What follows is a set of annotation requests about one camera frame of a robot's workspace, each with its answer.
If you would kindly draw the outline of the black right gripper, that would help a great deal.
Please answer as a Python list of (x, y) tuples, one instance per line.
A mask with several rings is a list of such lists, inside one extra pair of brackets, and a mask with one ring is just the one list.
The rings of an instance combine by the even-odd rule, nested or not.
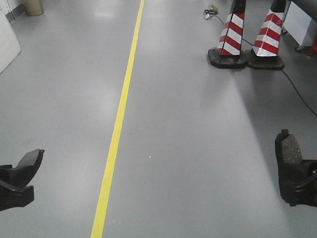
[(278, 164), (281, 198), (291, 207), (317, 205), (317, 162), (303, 160), (300, 164)]

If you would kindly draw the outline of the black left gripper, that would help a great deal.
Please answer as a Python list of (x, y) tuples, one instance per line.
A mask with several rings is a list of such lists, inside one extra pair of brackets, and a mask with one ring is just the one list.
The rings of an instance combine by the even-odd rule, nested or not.
[(0, 167), (0, 210), (25, 207), (35, 199), (34, 187), (28, 185), (37, 170), (34, 166)]

